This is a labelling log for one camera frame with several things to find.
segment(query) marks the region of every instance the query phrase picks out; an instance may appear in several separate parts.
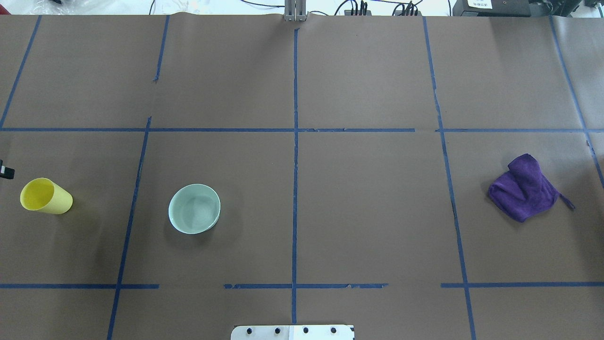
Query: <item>metal plate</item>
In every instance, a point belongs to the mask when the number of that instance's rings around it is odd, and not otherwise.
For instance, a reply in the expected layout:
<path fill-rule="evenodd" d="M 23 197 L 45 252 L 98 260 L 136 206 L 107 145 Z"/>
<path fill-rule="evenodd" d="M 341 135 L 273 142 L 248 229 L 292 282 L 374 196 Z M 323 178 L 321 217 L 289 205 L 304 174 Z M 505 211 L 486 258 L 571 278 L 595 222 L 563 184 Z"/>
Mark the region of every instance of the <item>metal plate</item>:
<path fill-rule="evenodd" d="M 354 340 L 352 325 L 272 325 L 237 326 L 231 340 L 278 339 L 278 340 Z"/>

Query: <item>plastic cup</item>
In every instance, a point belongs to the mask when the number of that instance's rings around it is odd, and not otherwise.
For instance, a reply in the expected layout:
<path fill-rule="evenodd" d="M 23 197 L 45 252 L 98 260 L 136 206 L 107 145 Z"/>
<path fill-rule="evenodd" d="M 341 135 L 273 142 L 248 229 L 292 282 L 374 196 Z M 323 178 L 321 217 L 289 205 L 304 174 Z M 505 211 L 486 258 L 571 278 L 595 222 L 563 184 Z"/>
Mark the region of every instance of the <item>plastic cup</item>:
<path fill-rule="evenodd" d="M 73 197 L 48 178 L 36 178 L 21 190 L 21 205 L 30 211 L 60 215 L 73 204 Z"/>
<path fill-rule="evenodd" d="M 214 189 L 191 184 L 170 200 L 168 217 L 174 228 L 185 234 L 199 234 L 213 227 L 220 215 L 220 199 Z"/>

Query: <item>white label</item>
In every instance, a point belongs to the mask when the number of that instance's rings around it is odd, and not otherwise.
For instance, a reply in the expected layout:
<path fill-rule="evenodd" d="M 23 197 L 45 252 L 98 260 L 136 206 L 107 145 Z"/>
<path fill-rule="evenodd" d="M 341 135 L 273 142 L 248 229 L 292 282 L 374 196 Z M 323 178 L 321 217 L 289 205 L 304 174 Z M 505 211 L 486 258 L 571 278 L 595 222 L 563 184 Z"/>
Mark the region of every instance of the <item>white label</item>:
<path fill-rule="evenodd" d="M 493 9 L 493 4 L 490 0 L 467 0 L 467 5 L 474 8 Z"/>

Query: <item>yellow cup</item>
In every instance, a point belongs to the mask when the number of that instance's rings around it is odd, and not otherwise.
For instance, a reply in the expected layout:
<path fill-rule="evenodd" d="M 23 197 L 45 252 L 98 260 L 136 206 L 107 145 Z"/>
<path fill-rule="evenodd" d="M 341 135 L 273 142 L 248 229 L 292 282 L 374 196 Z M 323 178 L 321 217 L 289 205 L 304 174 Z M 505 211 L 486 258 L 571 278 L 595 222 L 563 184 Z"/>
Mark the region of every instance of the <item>yellow cup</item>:
<path fill-rule="evenodd" d="M 67 212 L 73 197 L 48 178 L 36 178 L 21 190 L 21 205 L 31 211 L 59 215 Z"/>

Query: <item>metal bracket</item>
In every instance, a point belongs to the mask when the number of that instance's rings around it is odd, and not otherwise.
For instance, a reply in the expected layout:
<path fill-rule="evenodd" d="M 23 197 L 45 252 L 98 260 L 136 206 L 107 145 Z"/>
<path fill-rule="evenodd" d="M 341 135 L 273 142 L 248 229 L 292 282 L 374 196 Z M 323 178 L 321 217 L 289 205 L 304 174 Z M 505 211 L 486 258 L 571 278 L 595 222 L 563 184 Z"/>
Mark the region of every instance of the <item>metal bracket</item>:
<path fill-rule="evenodd" d="M 354 340 L 352 325 L 237 326 L 231 340 Z"/>
<path fill-rule="evenodd" d="M 285 21 L 306 21 L 306 0 L 285 0 Z"/>

